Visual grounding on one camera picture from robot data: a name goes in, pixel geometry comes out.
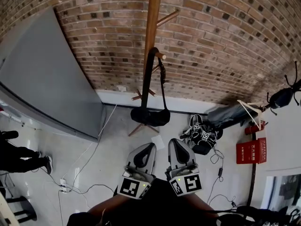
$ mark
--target fire extinguisher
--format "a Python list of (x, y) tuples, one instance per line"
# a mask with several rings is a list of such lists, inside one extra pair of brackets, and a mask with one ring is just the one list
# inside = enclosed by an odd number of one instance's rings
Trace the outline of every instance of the fire extinguisher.
[[(260, 123), (261, 123), (261, 130), (263, 130), (264, 127), (268, 124), (268, 122), (265, 123), (265, 121), (261, 121)], [(256, 125), (245, 128), (245, 134), (246, 135), (251, 135), (251, 134), (253, 134), (257, 131), (259, 131), (259, 128)]]

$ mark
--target white cable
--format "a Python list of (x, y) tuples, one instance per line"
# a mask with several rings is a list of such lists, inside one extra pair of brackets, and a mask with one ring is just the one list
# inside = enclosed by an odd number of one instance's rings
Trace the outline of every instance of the white cable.
[(115, 105), (114, 110), (112, 111), (111, 115), (109, 116), (109, 118), (108, 118), (107, 122), (105, 123), (105, 125), (103, 126), (102, 130), (99, 132), (98, 136), (100, 136), (100, 134), (102, 133), (103, 129), (105, 128), (105, 126), (109, 122), (109, 120), (110, 120), (111, 116), (113, 115), (113, 113), (114, 113), (114, 111), (115, 111), (115, 109), (116, 109), (117, 106), (118, 106), (118, 104)]
[(44, 182), (44, 184), (43, 184), (43, 189), (44, 189), (44, 193), (45, 193), (45, 196), (47, 197), (48, 201), (51, 203), (51, 205), (52, 205), (52, 207), (55, 209), (55, 211), (58, 212), (58, 210), (56, 210), (54, 204), (52, 203), (52, 201), (49, 199), (49, 197), (48, 197), (48, 195), (47, 195), (47, 192), (46, 192), (46, 190), (45, 190), (45, 184), (46, 184), (46, 183), (54, 183), (54, 182), (53, 182), (53, 181), (46, 181), (46, 182)]
[(69, 173), (69, 171), (71, 170), (71, 168), (74, 166), (75, 163), (77, 163), (77, 161), (82, 157), (83, 154), (86, 153), (87, 150), (90, 149), (92, 143), (90, 144), (90, 146), (79, 156), (79, 158), (70, 166), (69, 170), (64, 174), (64, 176), (62, 177), (62, 179), (64, 179), (64, 177)]
[(66, 136), (66, 137), (76, 137), (76, 136), (74, 136), (74, 135), (66, 135), (66, 134), (60, 134), (60, 133), (55, 133), (55, 132), (52, 132), (52, 134), (61, 135), (61, 136)]
[[(103, 129), (104, 129), (105, 126), (108, 124), (108, 122), (109, 122), (111, 116), (113, 115), (113, 113), (114, 113), (114, 111), (115, 111), (117, 105), (118, 105), (118, 104), (115, 105), (114, 110), (112, 111), (111, 115), (109, 116), (109, 118), (108, 118), (107, 122), (105, 123), (105, 125), (103, 126), (102, 130), (99, 132), (98, 136), (100, 136), (100, 134), (102, 133)], [(99, 146), (99, 143), (100, 143), (100, 139), (99, 139), (99, 141), (98, 141), (98, 143), (97, 143), (97, 146), (95, 147), (95, 150), (93, 151), (92, 155), (90, 156), (90, 158), (88, 159), (88, 161), (86, 162), (86, 164), (82, 167), (82, 169), (81, 169), (81, 170), (78, 172), (78, 174), (76, 175), (76, 177), (75, 177), (75, 179), (74, 179), (74, 181), (73, 181), (72, 186), (74, 186), (75, 181), (76, 181), (78, 175), (80, 174), (80, 172), (85, 168), (85, 166), (89, 163), (89, 161), (91, 160), (91, 158), (94, 156), (94, 154), (95, 154), (95, 152), (96, 152), (96, 150), (97, 150), (97, 148), (98, 148), (98, 146)]]

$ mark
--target wall outlet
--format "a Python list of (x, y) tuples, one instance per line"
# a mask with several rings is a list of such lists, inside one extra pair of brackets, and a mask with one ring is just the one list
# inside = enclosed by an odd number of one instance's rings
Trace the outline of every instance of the wall outlet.
[(66, 180), (65, 179), (60, 179), (60, 183), (62, 185), (61, 190), (63, 194), (66, 194), (69, 192), (69, 188), (67, 188)]
[(123, 86), (123, 85), (118, 85), (117, 88), (121, 92), (126, 92), (126, 90), (127, 90), (127, 88), (125, 86)]

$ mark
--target white hanger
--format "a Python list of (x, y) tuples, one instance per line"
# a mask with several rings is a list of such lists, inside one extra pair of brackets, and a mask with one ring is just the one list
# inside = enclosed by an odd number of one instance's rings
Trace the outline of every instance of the white hanger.
[[(261, 130), (261, 120), (260, 120), (260, 118), (261, 118), (262, 111), (261, 111), (260, 109), (256, 109), (256, 108), (250, 106), (250, 105), (255, 105), (256, 103), (245, 103), (245, 102), (243, 102), (243, 101), (241, 101), (241, 100), (237, 100), (237, 101), (238, 101), (238, 102), (241, 104), (241, 106), (246, 110), (246, 112), (249, 114), (249, 116), (250, 116), (250, 117), (252, 118), (252, 120), (255, 122), (255, 124), (256, 124), (256, 126), (258, 127), (258, 129)], [(255, 119), (250, 115), (250, 113), (249, 113), (248, 110), (245, 108), (245, 106), (248, 107), (248, 108), (250, 108), (252, 111), (257, 112), (257, 114), (258, 114), (259, 125), (258, 125), (257, 122), (255, 121)]]

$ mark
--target wooden coat rack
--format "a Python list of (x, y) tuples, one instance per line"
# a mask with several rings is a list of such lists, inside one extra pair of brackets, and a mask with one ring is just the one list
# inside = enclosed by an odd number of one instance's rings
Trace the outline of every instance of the wooden coat rack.
[[(148, 53), (149, 53), (150, 49), (155, 47), (155, 38), (156, 38), (157, 28), (179, 15), (179, 11), (175, 11), (158, 21), (160, 2), (161, 2), (161, 0), (149, 0), (149, 9), (148, 9), (148, 14), (147, 14), (147, 24), (146, 24), (145, 48), (144, 48), (143, 77), (145, 75)], [(162, 60), (166, 59), (166, 55), (161, 54), (159, 52), (157, 52), (155, 54), (155, 56)], [(159, 69), (159, 65), (157, 65), (156, 67), (154, 67), (152, 69), (152, 73), (154, 73), (158, 69)], [(153, 92), (151, 89), (149, 89), (149, 93), (152, 96), (156, 95), (155, 92)], [(137, 89), (137, 94), (138, 94), (138, 96), (133, 97), (132, 100), (138, 100), (138, 99), (142, 98), (142, 94), (140, 93), (140, 91), (138, 89)], [(156, 129), (154, 129), (153, 127), (151, 127), (149, 125), (139, 124), (128, 136), (129, 137), (132, 136), (142, 126), (147, 126), (148, 128), (152, 129), (153, 131), (159, 133)]]

